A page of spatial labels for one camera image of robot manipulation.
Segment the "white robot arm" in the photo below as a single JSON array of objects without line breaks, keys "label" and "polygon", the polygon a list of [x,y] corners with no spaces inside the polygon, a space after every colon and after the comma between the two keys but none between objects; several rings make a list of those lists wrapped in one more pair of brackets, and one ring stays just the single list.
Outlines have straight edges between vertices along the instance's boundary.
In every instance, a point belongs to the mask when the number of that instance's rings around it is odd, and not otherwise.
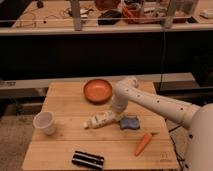
[{"label": "white robot arm", "polygon": [[213,171],[213,103],[198,106],[142,91],[138,86],[133,76],[115,83],[112,109],[122,113],[131,101],[181,125],[188,130],[183,171]]}]

